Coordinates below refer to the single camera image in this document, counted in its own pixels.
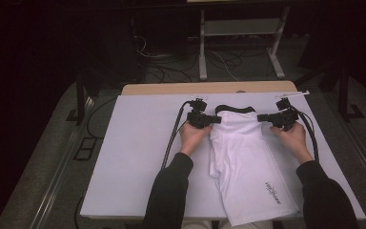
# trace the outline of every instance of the black sleeve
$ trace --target black sleeve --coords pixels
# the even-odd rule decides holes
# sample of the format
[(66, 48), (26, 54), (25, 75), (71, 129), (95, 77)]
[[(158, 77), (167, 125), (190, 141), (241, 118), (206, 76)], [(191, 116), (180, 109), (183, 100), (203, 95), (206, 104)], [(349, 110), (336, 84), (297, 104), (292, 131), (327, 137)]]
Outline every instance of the black sleeve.
[(181, 228), (192, 168), (192, 160), (178, 153), (171, 165), (158, 173), (144, 217), (145, 229)]
[(308, 229), (358, 228), (352, 204), (341, 186), (328, 178), (315, 161), (296, 170), (302, 183), (304, 218)]

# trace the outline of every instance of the person's left hand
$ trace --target person's left hand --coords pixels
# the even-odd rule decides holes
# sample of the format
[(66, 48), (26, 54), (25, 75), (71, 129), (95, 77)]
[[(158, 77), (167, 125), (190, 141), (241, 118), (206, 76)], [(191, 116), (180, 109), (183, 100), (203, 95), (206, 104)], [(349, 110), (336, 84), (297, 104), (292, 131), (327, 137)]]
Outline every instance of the person's left hand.
[(212, 126), (197, 129), (189, 122), (183, 124), (179, 131), (182, 141), (180, 152), (187, 156), (191, 156), (195, 148), (201, 143), (204, 136), (208, 135), (212, 129)]

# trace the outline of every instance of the white board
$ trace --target white board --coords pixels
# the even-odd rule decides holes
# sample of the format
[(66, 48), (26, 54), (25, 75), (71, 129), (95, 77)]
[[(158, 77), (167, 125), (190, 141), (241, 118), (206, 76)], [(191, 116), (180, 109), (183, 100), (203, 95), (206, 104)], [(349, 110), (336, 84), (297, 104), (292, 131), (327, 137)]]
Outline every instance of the white board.
[[(283, 93), (243, 94), (156, 94), (120, 95), (97, 159), (91, 182), (80, 214), (90, 218), (141, 219), (153, 181), (159, 172), (178, 111), (185, 101), (202, 97), (208, 104), (205, 114), (214, 115), (214, 108), (225, 104), (236, 108), (252, 106), (260, 114), (277, 113), (276, 95)], [(315, 125), (319, 160), (327, 175), (336, 180), (353, 204), (356, 217), (365, 215), (346, 178), (318, 127), (314, 115), (303, 96), (290, 97), (290, 102), (307, 114)], [(187, 105), (181, 122), (192, 108)], [(262, 131), (271, 146), (290, 192), (298, 206), (302, 206), (302, 190), (295, 169), (298, 164), (270, 133), (270, 123), (263, 123)], [(307, 135), (307, 144), (313, 151)], [(174, 140), (168, 164), (180, 149), (179, 135)], [(209, 176), (211, 142), (204, 139), (192, 155), (193, 170), (189, 176), (186, 200), (186, 219), (224, 219), (221, 197), (214, 179)]]

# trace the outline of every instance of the wooden table edge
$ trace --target wooden table edge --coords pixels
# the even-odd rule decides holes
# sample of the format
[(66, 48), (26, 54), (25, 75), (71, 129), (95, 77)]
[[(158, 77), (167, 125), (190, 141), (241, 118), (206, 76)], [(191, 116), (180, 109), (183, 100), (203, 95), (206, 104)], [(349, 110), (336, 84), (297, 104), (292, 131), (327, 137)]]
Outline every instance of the wooden table edge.
[(169, 84), (129, 84), (121, 95), (139, 94), (230, 94), (297, 92), (291, 81), (199, 82)]

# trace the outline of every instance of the folded shirt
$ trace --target folded shirt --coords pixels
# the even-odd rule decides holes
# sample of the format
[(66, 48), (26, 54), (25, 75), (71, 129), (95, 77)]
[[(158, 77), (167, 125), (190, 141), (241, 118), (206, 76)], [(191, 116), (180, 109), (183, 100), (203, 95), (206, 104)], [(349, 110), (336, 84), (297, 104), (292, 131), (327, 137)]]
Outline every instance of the folded shirt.
[(263, 138), (252, 107), (218, 106), (213, 125), (210, 176), (215, 178), (232, 226), (299, 212)]

